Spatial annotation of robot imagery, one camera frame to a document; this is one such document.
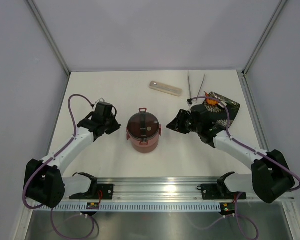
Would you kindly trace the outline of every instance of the metal frame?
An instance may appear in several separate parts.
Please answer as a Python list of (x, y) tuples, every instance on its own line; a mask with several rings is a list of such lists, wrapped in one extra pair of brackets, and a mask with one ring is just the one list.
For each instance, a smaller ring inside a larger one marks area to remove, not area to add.
[(276, 24), (277, 20), (279, 19), (279, 16), (281, 15), (283, 9), (287, 5), (289, 0), (280, 0), (279, 4), (277, 5), (270, 21), (268, 22), (267, 26), (265, 27), (265, 30), (262, 33), (261, 38), (259, 39), (257, 45), (255, 46), (255, 49), (252, 52), (252, 55), (250, 56), (244, 70), (243, 75), (246, 77), (247, 73), (251, 69), (251, 66), (255, 62), (256, 58), (258, 57), (260, 51), (262, 50), (266, 40), (268, 39), (274, 25)]
[(27, 209), (25, 206), (22, 206), (22, 208), (19, 224), (12, 237), (13, 240), (25, 240), (30, 225), (33, 210)]
[[(267, 143), (267, 137), (263, 131), (262, 123), (258, 117), (258, 110), (255, 105), (255, 100), (253, 97), (253, 94), (251, 92), (251, 88), (249, 87), (248, 81), (246, 77), (243, 74), (243, 71), (237, 71), (238, 77), (240, 79), (241, 87), (243, 90), (243, 94), (245, 97), (245, 100), (247, 102), (247, 106), (249, 109), (249, 113), (252, 118), (252, 123), (254, 126), (254, 129), (256, 131), (256, 136), (258, 138), (258, 142), (261, 146), (261, 148), (265, 150), (269, 150), (269, 146)], [(285, 213), (285, 217), (290, 229), (290, 232), (292, 234), (292, 237), (294, 240), (300, 240), (300, 214), (297, 210), (296, 203), (294, 201), (288, 202), (283, 201), (282, 203), (283, 210)]]
[(35, 18), (36, 22), (38, 23), (40, 29), (42, 30), (42, 33), (43, 33), (45, 39), (47, 40), (49, 46), (51, 47), (56, 59), (60, 63), (64, 73), (69, 78), (70, 74), (71, 74), (69, 67), (68, 67), (64, 57), (62, 56), (54, 38), (52, 37), (52, 35), (47, 27), (47, 24), (46, 24), (44, 18), (42, 17), (35, 1), (34, 0), (24, 0), (24, 2), (28, 6), (30, 12), (32, 13), (32, 15)]
[[(149, 177), (149, 178), (98, 178), (100, 184), (113, 184), (112, 200), (105, 203), (231, 203), (232, 200), (203, 200), (197, 186), (217, 182), (218, 177)], [(287, 192), (276, 202), (293, 202), (294, 196)], [(76, 202), (65, 199), (62, 202)], [(90, 203), (91, 200), (80, 200)], [(240, 202), (262, 202), (255, 194), (247, 193)]]
[[(43, 206), (38, 211), (50, 212)], [(53, 209), (54, 212), (122, 212), (122, 213), (164, 213), (221, 212), (218, 202), (113, 202), (103, 201), (98, 209), (89, 209), (85, 201), (63, 201)]]

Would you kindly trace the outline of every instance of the white table surface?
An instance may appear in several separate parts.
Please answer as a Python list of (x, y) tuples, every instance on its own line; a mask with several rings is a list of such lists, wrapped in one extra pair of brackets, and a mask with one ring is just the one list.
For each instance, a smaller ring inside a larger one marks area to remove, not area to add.
[[(230, 132), (259, 147), (248, 106), (235, 70), (190, 71), (192, 96), (196, 97), (203, 75), (205, 81), (201, 94), (216, 92), (240, 103), (239, 113)], [(64, 177), (75, 172), (89, 173), (98, 178), (139, 177), (210, 177), (235, 171), (249, 173), (242, 163), (217, 149), (202, 143), (195, 133), (187, 135), (166, 128), (180, 109), (187, 110), (189, 98), (188, 71), (123, 71), (123, 72), (73, 72), (65, 93), (50, 150), (53, 152), (73, 133), (68, 111), (68, 98), (82, 94), (93, 103), (99, 98), (113, 104), (117, 110), (120, 130), (103, 135), (86, 148), (66, 170)], [(149, 88), (157, 81), (183, 89), (180, 97)], [(76, 122), (92, 110), (80, 97), (71, 100)], [(139, 153), (126, 139), (129, 118), (139, 108), (147, 108), (162, 125), (158, 147), (151, 153)]]

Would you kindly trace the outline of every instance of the gray wall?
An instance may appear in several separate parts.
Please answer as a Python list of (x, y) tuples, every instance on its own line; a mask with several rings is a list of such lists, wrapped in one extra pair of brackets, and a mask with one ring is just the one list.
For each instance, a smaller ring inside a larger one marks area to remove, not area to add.
[(25, 166), (45, 155), (67, 82), (23, 0), (0, 0), (0, 240), (20, 209)]
[[(300, 0), (287, 4), (247, 80), (270, 147), (300, 175)], [(295, 195), (300, 210), (300, 190)]]
[(242, 69), (279, 0), (35, 0), (73, 72)]

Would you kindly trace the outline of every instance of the plastic container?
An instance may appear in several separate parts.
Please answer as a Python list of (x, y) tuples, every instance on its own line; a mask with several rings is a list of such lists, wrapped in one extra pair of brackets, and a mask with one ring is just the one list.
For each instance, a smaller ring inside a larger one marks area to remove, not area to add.
[(139, 108), (126, 127), (126, 139), (131, 140), (132, 146), (140, 153), (150, 153), (156, 149), (161, 136), (161, 125), (155, 115), (147, 109)]

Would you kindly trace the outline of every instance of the pot handle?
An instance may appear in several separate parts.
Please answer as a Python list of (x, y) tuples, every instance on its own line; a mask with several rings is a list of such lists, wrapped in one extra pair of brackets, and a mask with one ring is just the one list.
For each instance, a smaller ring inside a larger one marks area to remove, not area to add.
[(149, 145), (149, 142), (148, 141), (146, 141), (146, 142), (140, 141), (139, 145), (140, 146), (142, 146), (142, 145)]
[(129, 140), (130, 139), (130, 134), (128, 132), (128, 127), (125, 130), (126, 130), (126, 139)]
[(141, 112), (146, 112), (147, 111), (147, 108), (146, 107), (141, 107), (141, 108), (139, 108), (139, 113), (141, 113)]

